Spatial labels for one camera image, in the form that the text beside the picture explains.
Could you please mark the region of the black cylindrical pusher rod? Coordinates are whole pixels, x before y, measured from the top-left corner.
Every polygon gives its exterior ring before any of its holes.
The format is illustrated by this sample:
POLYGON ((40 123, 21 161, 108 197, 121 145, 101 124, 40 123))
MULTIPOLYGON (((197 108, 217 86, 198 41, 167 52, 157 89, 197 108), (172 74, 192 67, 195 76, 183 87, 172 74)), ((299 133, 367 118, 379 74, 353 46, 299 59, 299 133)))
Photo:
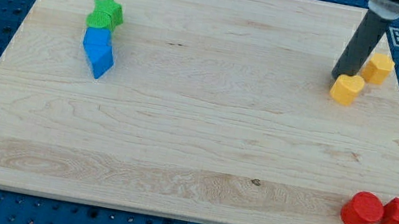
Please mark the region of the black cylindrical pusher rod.
POLYGON ((332 69, 332 78, 357 75, 393 20, 369 10, 332 69))

